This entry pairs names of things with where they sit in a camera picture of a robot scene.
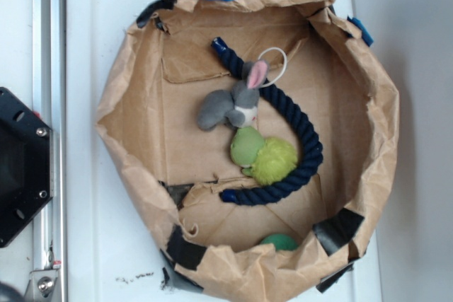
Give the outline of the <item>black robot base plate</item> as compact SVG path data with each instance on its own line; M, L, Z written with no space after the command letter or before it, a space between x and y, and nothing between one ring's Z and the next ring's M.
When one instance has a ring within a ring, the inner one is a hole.
M51 200L48 127L9 89L1 88L1 247Z

